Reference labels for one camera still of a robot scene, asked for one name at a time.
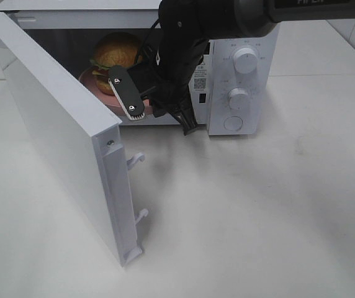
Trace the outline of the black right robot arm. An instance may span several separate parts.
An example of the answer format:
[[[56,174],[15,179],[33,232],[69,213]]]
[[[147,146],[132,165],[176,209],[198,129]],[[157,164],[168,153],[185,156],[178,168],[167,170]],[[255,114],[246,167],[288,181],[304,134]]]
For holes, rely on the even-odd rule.
[[[355,1],[161,1],[158,19],[163,37],[155,51],[128,69],[131,103],[123,103],[131,119],[144,115],[149,96],[156,116],[169,113],[191,133],[197,122],[189,81],[209,40],[264,37],[282,21],[355,18]]]

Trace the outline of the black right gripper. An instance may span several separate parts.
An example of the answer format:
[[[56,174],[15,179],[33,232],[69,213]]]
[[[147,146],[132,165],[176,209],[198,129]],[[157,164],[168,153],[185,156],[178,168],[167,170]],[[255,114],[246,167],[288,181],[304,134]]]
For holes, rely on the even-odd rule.
[[[196,18],[160,18],[158,49],[128,69],[139,93],[148,96],[154,118],[170,114],[184,135],[198,129],[188,84],[209,38]]]

